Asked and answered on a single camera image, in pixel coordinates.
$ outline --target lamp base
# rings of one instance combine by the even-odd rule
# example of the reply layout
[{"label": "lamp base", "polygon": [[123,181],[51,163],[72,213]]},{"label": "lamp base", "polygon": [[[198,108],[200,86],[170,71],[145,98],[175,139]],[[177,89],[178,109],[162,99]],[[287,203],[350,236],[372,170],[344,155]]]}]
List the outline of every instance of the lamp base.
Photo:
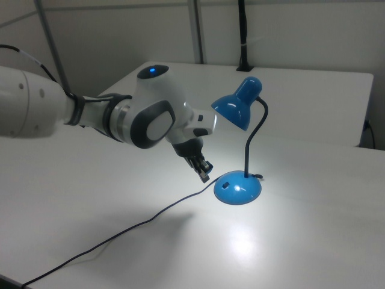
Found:
[{"label": "lamp base", "polygon": [[245,178],[245,173],[240,170],[224,174],[215,183],[215,196],[229,205],[243,205],[255,200],[262,187],[256,177],[248,175]]}]

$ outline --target black pole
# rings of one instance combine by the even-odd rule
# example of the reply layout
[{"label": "black pole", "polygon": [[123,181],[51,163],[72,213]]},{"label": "black pole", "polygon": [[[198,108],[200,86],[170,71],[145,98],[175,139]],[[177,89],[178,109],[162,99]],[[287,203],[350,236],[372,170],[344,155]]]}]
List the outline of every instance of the black pole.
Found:
[{"label": "black pole", "polygon": [[248,65],[247,62],[247,20],[245,12],[245,0],[238,0],[239,11],[239,32],[241,34],[241,60],[237,71],[251,71],[254,66]]},{"label": "black pole", "polygon": [[248,178],[248,148],[250,146],[251,140],[253,139],[254,135],[257,133],[258,129],[263,125],[263,123],[265,122],[267,115],[269,113],[269,107],[267,106],[267,103],[265,101],[263,101],[262,98],[260,98],[258,96],[256,101],[260,102],[263,105],[265,112],[263,113],[262,119],[258,123],[257,127],[250,134],[250,136],[248,137],[247,142],[246,142],[246,147],[245,147],[245,178]]}]

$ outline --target lamp shade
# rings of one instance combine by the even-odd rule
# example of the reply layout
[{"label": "lamp shade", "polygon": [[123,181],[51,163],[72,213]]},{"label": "lamp shade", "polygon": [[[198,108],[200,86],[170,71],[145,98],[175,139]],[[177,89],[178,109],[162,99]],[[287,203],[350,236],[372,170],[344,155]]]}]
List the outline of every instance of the lamp shade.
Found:
[{"label": "lamp shade", "polygon": [[249,76],[232,95],[223,96],[213,102],[211,107],[227,120],[244,131],[250,123],[250,106],[259,96],[262,83],[259,79]]}]

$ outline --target power cord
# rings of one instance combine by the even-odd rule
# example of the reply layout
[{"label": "power cord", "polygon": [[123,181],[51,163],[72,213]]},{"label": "power cord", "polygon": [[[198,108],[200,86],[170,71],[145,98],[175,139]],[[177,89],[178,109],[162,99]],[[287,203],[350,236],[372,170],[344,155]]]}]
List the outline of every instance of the power cord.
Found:
[{"label": "power cord", "polygon": [[182,202],[182,201],[184,201],[184,200],[187,200],[187,199],[189,199],[189,198],[191,198],[191,197],[197,196],[198,194],[202,194],[205,190],[207,190],[208,187],[210,187],[213,183],[215,183],[219,178],[220,178],[220,177],[218,177],[218,178],[216,178],[215,180],[213,180],[210,184],[208,184],[208,185],[207,185],[204,189],[202,189],[201,191],[198,191],[197,193],[189,194],[188,196],[185,196],[185,197],[181,198],[180,200],[177,200],[176,202],[172,203],[171,205],[165,207],[163,210],[160,210],[157,214],[155,214],[152,218],[150,218],[150,219],[148,219],[148,220],[146,220],[146,221],[143,221],[143,222],[141,222],[141,223],[137,223],[136,225],[131,226],[130,228],[125,229],[124,231],[119,232],[119,233],[116,234],[116,235],[113,235],[112,237],[110,237],[110,238],[108,238],[107,240],[105,240],[105,241],[103,241],[103,242],[97,244],[96,246],[92,247],[91,249],[89,249],[89,250],[87,250],[87,251],[85,251],[85,252],[83,252],[83,253],[80,253],[80,254],[78,254],[78,255],[72,257],[71,259],[69,259],[69,260],[67,260],[66,262],[60,264],[60,265],[57,266],[56,268],[53,268],[52,270],[48,271],[47,273],[44,273],[44,274],[40,275],[39,277],[36,277],[35,279],[32,279],[32,280],[30,280],[30,281],[24,283],[24,284],[22,285],[21,288],[24,289],[24,288],[25,288],[26,286],[28,286],[29,284],[34,283],[34,282],[36,282],[36,281],[38,281],[38,280],[40,280],[40,279],[42,279],[42,278],[44,278],[44,277],[50,275],[51,273],[53,273],[53,272],[59,270],[60,268],[63,268],[63,267],[64,267],[65,265],[67,265],[69,262],[71,262],[71,261],[73,261],[73,260],[75,260],[75,259],[77,259],[77,258],[79,258],[79,257],[81,257],[81,256],[83,256],[83,255],[85,255],[85,254],[88,254],[88,253],[92,252],[93,250],[95,250],[96,248],[100,247],[101,245],[104,245],[105,243],[112,241],[113,239],[115,239],[115,238],[117,238],[117,237],[123,235],[124,233],[127,233],[128,231],[131,231],[132,229],[135,229],[135,228],[137,228],[137,227],[139,227],[139,226],[141,226],[141,225],[150,223],[150,222],[153,221],[155,218],[157,218],[160,214],[164,213],[165,211],[167,211],[168,209],[172,208],[172,207],[175,206],[176,204],[178,204],[178,203],[180,203],[180,202]]}]

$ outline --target cable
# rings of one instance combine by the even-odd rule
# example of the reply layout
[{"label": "cable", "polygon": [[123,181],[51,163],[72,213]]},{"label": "cable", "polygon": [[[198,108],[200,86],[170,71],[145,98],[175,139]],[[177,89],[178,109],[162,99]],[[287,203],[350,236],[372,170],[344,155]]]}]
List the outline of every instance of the cable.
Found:
[{"label": "cable", "polygon": [[[39,65],[43,70],[44,72],[48,75],[48,77],[52,80],[52,81],[55,81],[56,83],[58,83],[58,81],[55,79],[55,77],[50,73],[50,71],[48,70],[47,67],[45,67],[45,65],[43,63],[41,63],[40,61],[38,61],[36,58],[34,58],[32,55],[29,55],[27,52],[15,47],[15,46],[12,46],[12,45],[6,45],[6,44],[0,44],[0,48],[6,48],[6,49],[11,49],[13,51],[16,51],[18,53],[20,53],[21,55],[25,56],[26,58],[32,60],[33,62],[35,62],[37,65]],[[69,93],[67,92],[65,89],[63,89],[65,94],[70,98],[70,99],[73,99],[74,101],[76,101],[76,96],[74,96],[72,93]]]},{"label": "cable", "polygon": [[105,241],[103,241],[103,242],[97,244],[95,247],[92,247],[91,249],[89,249],[89,250],[87,250],[87,251],[85,251],[85,252],[83,252],[83,253],[80,253],[80,254],[78,254],[78,255],[72,257],[71,259],[67,260],[66,262],[62,263],[61,265],[57,266],[56,268],[53,268],[52,270],[48,271],[47,273],[42,274],[42,275],[40,275],[39,277],[36,277],[35,279],[32,279],[32,280],[30,280],[30,281],[24,283],[24,284],[22,285],[21,288],[24,289],[27,285],[29,285],[29,284],[31,284],[31,283],[34,283],[34,282],[36,282],[36,281],[38,281],[38,280],[40,280],[40,279],[42,279],[42,278],[44,278],[44,277],[50,275],[51,273],[53,273],[53,272],[59,270],[60,268],[63,268],[63,267],[64,267],[66,264],[68,264],[69,262],[71,262],[71,261],[73,261],[73,260],[75,260],[75,259],[77,259],[77,258],[79,258],[79,257],[81,257],[81,256],[83,256],[83,255],[85,255],[85,254],[88,254],[88,253],[92,252],[93,250],[95,250],[96,248],[100,247],[101,245],[104,245],[105,243],[107,243],[107,242],[109,242],[109,241],[112,241],[113,239],[115,239],[115,238],[117,238],[117,237],[123,235],[124,233],[127,233],[128,231],[131,231],[132,229],[135,229],[136,227],[139,227],[139,226],[141,226],[141,225],[150,223],[152,220],[154,220],[155,218],[157,218],[160,214],[162,214],[163,212],[165,212],[165,211],[167,211],[168,209],[172,208],[173,206],[177,205],[178,203],[180,203],[180,202],[182,202],[182,201],[184,201],[184,200],[186,200],[186,199],[189,199],[189,198],[191,198],[191,197],[197,196],[198,194],[203,193],[205,190],[207,190],[208,187],[210,187],[213,183],[215,183],[219,178],[220,178],[220,177],[217,177],[215,180],[213,180],[210,184],[208,184],[208,185],[207,185],[204,189],[202,189],[201,191],[199,191],[199,192],[197,192],[197,193],[189,194],[188,196],[185,196],[185,197],[181,198],[180,200],[177,200],[176,202],[172,203],[171,205],[165,207],[163,210],[160,210],[157,214],[155,214],[152,218],[150,218],[150,219],[148,219],[148,220],[146,220],[146,221],[143,221],[143,222],[141,222],[141,223],[137,223],[136,225],[131,226],[130,228],[125,229],[124,231],[119,232],[119,233],[116,234],[116,235],[113,235],[112,237],[108,238],[107,240],[105,240]]},{"label": "cable", "polygon": [[367,127],[371,130],[371,134],[372,134],[372,142],[373,142],[373,149],[375,149],[374,132],[373,132],[372,126],[371,126],[371,124],[370,124],[369,122],[368,122],[368,124],[367,124]]}]

